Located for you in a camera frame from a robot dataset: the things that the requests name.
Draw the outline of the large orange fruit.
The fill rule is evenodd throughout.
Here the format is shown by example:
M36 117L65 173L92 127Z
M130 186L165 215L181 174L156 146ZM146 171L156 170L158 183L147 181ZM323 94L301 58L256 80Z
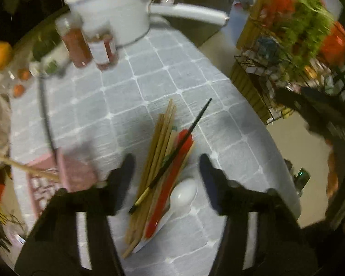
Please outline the large orange fruit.
M12 59L13 48L8 42L0 41L0 71L4 70Z

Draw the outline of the grey checked tablecloth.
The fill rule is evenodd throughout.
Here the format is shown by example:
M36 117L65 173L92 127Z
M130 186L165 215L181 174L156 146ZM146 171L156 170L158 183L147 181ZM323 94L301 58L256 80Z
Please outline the grey checked tablecloth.
M208 109L193 132L193 152L181 177L199 188L188 210L175 214L138 253L121 259L126 275L208 275L216 256L225 218L210 208L197 169L198 157L254 191L276 189L295 218L300 201L292 177L267 128L232 82L185 36L164 20L146 36L119 50L116 66L100 71L72 63L62 78L45 81L55 145L90 162L103 179L125 153L136 157L136 171L124 208L109 217L118 253L129 222L128 209L139 185L159 113L170 99L177 107L178 130L188 128L209 98ZM10 101L11 150L22 163L48 153L38 106L37 80Z

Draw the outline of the tall red spice jar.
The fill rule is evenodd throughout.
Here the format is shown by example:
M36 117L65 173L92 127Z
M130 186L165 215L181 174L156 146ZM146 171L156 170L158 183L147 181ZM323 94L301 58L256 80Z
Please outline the tall red spice jar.
M68 12L55 21L55 26L75 67L86 67L91 62L92 57L83 37L81 19Z

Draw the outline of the red plastic spoon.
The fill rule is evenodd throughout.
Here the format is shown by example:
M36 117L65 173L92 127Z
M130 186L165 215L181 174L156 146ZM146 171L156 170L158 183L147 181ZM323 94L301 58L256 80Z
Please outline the red plastic spoon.
M167 177L165 177L160 191L160 195L158 196L155 207L153 208L151 217L145 226L143 236L144 239L151 238L157 230L158 223L163 217L163 212L169 199L169 196L173 190L173 186L180 172L182 171L183 166L185 165L186 158L189 156L189 151L191 150L193 143L193 136L190 135L187 141L185 142L184 146L180 150L178 156L176 156L175 160L171 164L171 168L169 170Z

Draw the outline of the black chopstick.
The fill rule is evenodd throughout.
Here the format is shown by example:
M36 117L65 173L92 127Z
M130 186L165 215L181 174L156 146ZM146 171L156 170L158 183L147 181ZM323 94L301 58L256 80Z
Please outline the black chopstick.
M185 136L182 137L182 139L178 142L178 145L176 147L176 149L171 153L171 155L169 156L169 158L165 161L165 163L163 164L163 166L160 168L160 170L158 171L157 175L154 177L154 179L149 183L148 187L143 191L143 193L141 194L141 196L139 196L139 198L135 201L135 203L132 205L132 207L129 209L128 213L130 215L134 214L137 210L137 208L139 208L139 206L141 205L141 203L145 200L145 198L148 196L148 194L150 193L150 191L157 185L157 183L159 182L159 180L163 177L163 175L165 174L165 172L167 172L169 166L173 163L173 161L175 160L176 156L178 156L180 150L182 149L182 147L184 146L185 142L187 141L187 139L189 138L189 136L191 135L191 133L193 132L193 130L195 129L195 127L197 126L197 124L199 123L200 119L202 118L202 116L204 115L205 111L207 110L208 106L210 105L210 103L212 102L212 98L210 98L206 104L203 106L203 108L201 109L201 111L199 112L199 114L197 115L197 117L195 118L195 120L193 121L193 123L191 124L191 126L189 127L187 133L185 134Z

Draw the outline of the disposable chopsticks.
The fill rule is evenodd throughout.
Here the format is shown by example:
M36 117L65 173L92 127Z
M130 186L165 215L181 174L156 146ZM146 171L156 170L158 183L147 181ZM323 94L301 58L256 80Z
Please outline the disposable chopsticks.
M137 242L132 242L126 249L122 255L124 259L132 252L139 251L139 249L141 249L165 225L173 214L174 206L169 198L175 182L184 169L191 151L193 150L194 141L191 133L191 129L185 129L179 133L177 147L181 148L172 161L171 167L167 171L167 176L162 177L162 184L157 184L158 188L156 192L158 195L155 194L152 199L152 208L148 214L148 220L144 225L142 236Z

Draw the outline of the labelled spice jar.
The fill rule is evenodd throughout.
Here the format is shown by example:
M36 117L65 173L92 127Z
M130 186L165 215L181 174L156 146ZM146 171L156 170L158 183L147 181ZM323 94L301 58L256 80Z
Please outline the labelled spice jar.
M86 43L99 70L107 70L118 61L115 38L109 25L83 28Z

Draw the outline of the wooden chopstick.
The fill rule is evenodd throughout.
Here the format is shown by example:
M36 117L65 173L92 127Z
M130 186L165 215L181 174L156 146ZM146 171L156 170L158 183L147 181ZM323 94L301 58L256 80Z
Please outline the wooden chopstick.
M125 242L127 245L136 245L143 236L143 230L150 211L154 189L149 190L148 194L144 192L162 166L174 122L175 112L176 106L173 100L170 99L165 114L159 116L158 124L155 127L155 132L149 147L148 157L144 165L136 198L139 200L139 198L143 196L144 199L139 203L137 210L131 215L129 227L125 235Z
M34 175L34 176L40 176L43 178L51 179L53 181L59 181L60 180L59 176L56 174L51 174L51 173L48 173L45 171L35 169L31 166L27 166L26 164L21 164L21 163L14 161L14 160L12 160L6 156L3 156L1 154L0 154L0 161L4 162L7 165L10 165L10 166L16 167L18 169L21 169L23 171L26 171L26 172L30 173L31 175Z

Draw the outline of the white plastic spoon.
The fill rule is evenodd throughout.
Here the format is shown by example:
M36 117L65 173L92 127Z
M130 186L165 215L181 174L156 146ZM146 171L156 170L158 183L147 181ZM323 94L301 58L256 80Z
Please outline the white plastic spoon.
M176 212L187 209L195 199L197 194L197 184L193 178L188 178L177 184L169 195L169 208L162 212L155 210L150 219L145 232L144 238L133 249L132 253L139 252L147 243L149 243L155 235L164 227L170 220L171 216Z

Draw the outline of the glass jar with small oranges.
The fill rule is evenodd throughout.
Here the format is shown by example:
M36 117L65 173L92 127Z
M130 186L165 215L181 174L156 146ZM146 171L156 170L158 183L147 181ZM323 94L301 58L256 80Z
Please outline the glass jar with small oranges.
M39 62L29 62L26 65L12 67L9 69L10 90L12 98L22 97L26 91L34 84L41 72Z

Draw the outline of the pink perforated utensil holder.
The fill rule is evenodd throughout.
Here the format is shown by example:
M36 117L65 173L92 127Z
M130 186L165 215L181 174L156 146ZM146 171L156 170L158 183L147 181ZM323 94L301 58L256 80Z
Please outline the pink perforated utensil holder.
M55 178L26 173L26 182L35 217L40 217L50 199L61 189L69 193L87 190L98 181L90 164L86 164L68 155L59 148L57 155L42 155L27 164L29 167Z

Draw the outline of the white electric pot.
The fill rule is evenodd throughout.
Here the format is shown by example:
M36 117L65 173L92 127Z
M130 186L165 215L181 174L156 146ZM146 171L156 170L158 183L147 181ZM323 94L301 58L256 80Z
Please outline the white electric pot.
M151 16L179 17L224 26L227 13L174 0L65 0L70 11L81 17L83 31L94 36L108 31L117 46L142 38L150 29Z

